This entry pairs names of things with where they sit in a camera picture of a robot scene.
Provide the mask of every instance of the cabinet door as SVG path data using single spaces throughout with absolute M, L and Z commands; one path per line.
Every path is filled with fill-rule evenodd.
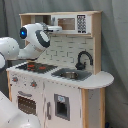
M 78 88 L 45 82 L 45 128 L 82 128 L 81 92 Z

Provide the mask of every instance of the handle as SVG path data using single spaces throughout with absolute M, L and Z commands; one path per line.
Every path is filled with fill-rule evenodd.
M 19 93 L 20 95 L 22 95 L 22 96 L 32 97 L 31 94 L 26 94 L 26 93 L 24 93 L 24 92 L 22 92 L 22 91 L 18 91 L 18 93 Z
M 50 105 L 50 102 L 48 102 L 48 103 L 47 103 L 47 117 L 48 117 L 49 120 L 51 120 L 51 115 L 50 115 L 50 112 L 49 112 L 49 111 L 50 111 L 50 110 L 49 110 L 49 109 L 50 109 L 50 106 L 51 106 L 51 105 Z
M 51 25 L 54 26 L 54 22 L 55 22 L 55 17 L 52 17 L 52 20 L 51 20 Z

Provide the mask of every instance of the burner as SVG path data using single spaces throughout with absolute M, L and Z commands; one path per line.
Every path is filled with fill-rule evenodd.
M 46 73 L 54 68 L 57 68 L 57 66 L 29 62 L 16 68 L 21 70 L 27 70 L 29 72 Z

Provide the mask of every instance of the white robot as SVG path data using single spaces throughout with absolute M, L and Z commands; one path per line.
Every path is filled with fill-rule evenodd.
M 0 38 L 0 72 L 5 69 L 6 60 L 37 59 L 50 40 L 45 32 L 60 32 L 62 27 L 45 24 L 28 24 L 20 29 L 20 37 L 29 42 L 24 49 L 19 49 L 16 40 L 10 37 Z M 40 128 L 40 122 L 34 115 L 28 115 L 16 108 L 0 92 L 0 128 Z

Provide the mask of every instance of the oven knob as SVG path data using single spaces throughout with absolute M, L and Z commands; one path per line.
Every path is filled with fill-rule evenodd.
M 17 82 L 18 78 L 17 77 L 13 77 L 12 81 Z
M 32 86 L 32 87 L 36 87 L 36 86 L 37 86 L 37 83 L 36 83 L 35 81 L 33 81 L 33 82 L 31 83 L 31 86 Z

